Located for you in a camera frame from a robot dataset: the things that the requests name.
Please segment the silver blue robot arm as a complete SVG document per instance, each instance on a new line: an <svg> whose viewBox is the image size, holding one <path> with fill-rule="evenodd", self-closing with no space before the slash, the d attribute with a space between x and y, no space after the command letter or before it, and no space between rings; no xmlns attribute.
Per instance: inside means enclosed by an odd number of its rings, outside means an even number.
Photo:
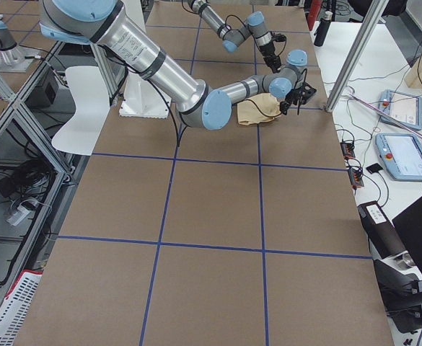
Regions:
<svg viewBox="0 0 422 346"><path fill-rule="evenodd" d="M283 115L291 105L304 105L315 94L306 81L306 52L293 50L282 64L274 44L286 38L268 30L262 12L253 12L234 30L207 1L189 1L188 6L229 52L253 38L271 74L212 89L204 80L194 79L150 39L128 16L122 1L41 1L40 29L54 40L108 48L140 78L170 96L182 122L192 128L223 128L229 122L232 105L257 94L269 93L279 99Z"/></svg>
<svg viewBox="0 0 422 346"><path fill-rule="evenodd" d="M233 53L252 37L266 66L273 73L281 69L281 58L274 43L286 42L286 36L270 31L262 12L253 12L244 21L233 14L223 20L207 1L187 1L187 4L190 11L202 18L219 36L227 52Z"/></svg>

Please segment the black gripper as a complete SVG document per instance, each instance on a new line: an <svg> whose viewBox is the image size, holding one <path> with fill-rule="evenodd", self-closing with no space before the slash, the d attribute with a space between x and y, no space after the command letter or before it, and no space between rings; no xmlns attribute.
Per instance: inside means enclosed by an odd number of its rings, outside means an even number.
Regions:
<svg viewBox="0 0 422 346"><path fill-rule="evenodd" d="M300 109L303 105L304 90L302 87L292 89L285 97L285 100L280 102L279 111L282 115L287 115L290 106L297 106L297 115L300 115Z"/></svg>
<svg viewBox="0 0 422 346"><path fill-rule="evenodd" d="M267 67L271 69L272 72L279 72L281 68L281 59L275 52L274 45L264 45L261 47L261 54L263 60Z"/></svg>

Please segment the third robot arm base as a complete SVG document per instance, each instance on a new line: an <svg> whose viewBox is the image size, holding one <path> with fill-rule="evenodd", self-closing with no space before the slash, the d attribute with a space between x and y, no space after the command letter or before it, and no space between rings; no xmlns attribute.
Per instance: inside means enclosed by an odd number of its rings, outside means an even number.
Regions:
<svg viewBox="0 0 422 346"><path fill-rule="evenodd" d="M0 20L0 72L24 73L40 50L19 45L8 27Z"/></svg>

